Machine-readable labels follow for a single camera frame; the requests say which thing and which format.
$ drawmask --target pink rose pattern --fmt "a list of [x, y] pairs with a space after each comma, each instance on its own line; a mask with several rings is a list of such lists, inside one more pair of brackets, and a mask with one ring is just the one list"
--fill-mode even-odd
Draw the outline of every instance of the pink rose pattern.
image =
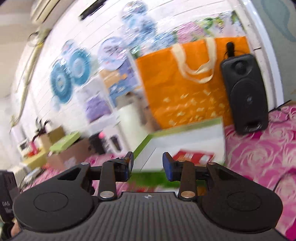
[[[265, 131], [239, 136], [234, 126], [225, 128], [226, 166], [271, 190], [287, 172], [296, 174], [296, 107], [269, 114]], [[285, 175], [276, 193], [284, 208], [277, 230], [296, 239], [296, 175]]]

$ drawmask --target orange tote bag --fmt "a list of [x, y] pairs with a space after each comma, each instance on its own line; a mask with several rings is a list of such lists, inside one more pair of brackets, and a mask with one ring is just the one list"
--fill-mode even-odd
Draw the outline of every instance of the orange tote bag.
[[250, 53], [246, 37], [206, 38], [137, 59], [151, 112], [161, 128], [218, 116], [224, 125], [233, 124], [220, 71], [228, 42], [240, 53]]

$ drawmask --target metal screw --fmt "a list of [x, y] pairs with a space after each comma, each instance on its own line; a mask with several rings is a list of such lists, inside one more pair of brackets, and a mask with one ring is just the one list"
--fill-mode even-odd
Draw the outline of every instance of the metal screw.
[[192, 191], [184, 191], [181, 193], [181, 197], [183, 198], [193, 198], [195, 197], [195, 193]]
[[114, 193], [111, 191], [103, 191], [100, 193], [100, 197], [102, 198], [111, 198], [114, 196]]

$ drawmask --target textured black surface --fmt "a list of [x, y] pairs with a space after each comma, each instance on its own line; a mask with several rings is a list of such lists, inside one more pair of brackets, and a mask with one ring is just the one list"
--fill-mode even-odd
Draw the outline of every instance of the textured black surface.
[[239, 234], [208, 221], [194, 202], [174, 193], [123, 193], [103, 202], [80, 226], [54, 233], [22, 231], [13, 241], [275, 241], [285, 240], [275, 230]]
[[13, 203], [18, 223], [36, 232], [56, 232], [86, 220], [94, 202], [82, 186], [90, 186], [85, 174], [90, 164], [79, 164], [28, 189]]
[[277, 194], [219, 164], [207, 164], [207, 169], [214, 187], [201, 198], [201, 208], [212, 222], [234, 232], [276, 227], [283, 211]]

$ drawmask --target wall decoration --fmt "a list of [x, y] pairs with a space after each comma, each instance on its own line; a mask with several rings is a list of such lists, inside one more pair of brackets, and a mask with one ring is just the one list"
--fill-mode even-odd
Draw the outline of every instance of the wall decoration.
[[246, 36], [243, 26], [235, 11], [215, 14], [198, 21], [184, 23], [176, 28], [149, 35], [136, 46], [128, 46], [134, 59], [168, 48], [175, 43], [189, 43], [206, 37], [242, 37]]
[[126, 49], [120, 37], [111, 37], [105, 40], [99, 49], [99, 63], [108, 70], [118, 69], [126, 60]]
[[91, 75], [91, 55], [85, 49], [76, 49], [71, 54], [69, 68], [74, 84], [85, 84]]
[[86, 113], [89, 123], [112, 113], [112, 108], [104, 94], [100, 79], [93, 78], [87, 84], [78, 88], [76, 98]]
[[63, 59], [54, 63], [50, 74], [50, 84], [54, 95], [59, 98], [61, 103], [69, 102], [73, 91], [72, 79]]
[[122, 10], [123, 36], [126, 45], [133, 48], [156, 35], [156, 23], [147, 15], [142, 1], [132, 1]]
[[99, 74], [115, 107], [117, 106], [117, 97], [138, 86], [138, 81], [123, 46], [122, 38], [112, 37], [102, 43], [98, 52], [101, 66]]

